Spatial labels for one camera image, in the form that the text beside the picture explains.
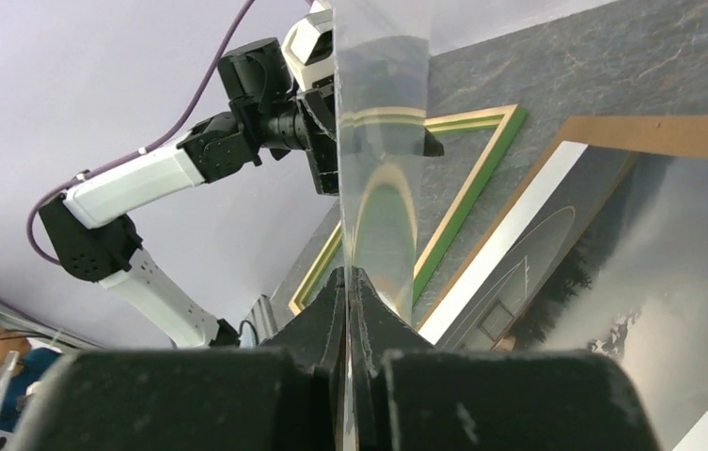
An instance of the clear plastic film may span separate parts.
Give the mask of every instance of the clear plastic film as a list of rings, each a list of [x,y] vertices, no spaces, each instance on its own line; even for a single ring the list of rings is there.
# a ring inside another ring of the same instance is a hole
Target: clear plastic film
[[[410,321],[428,99],[431,2],[334,2],[346,278],[365,271]]]

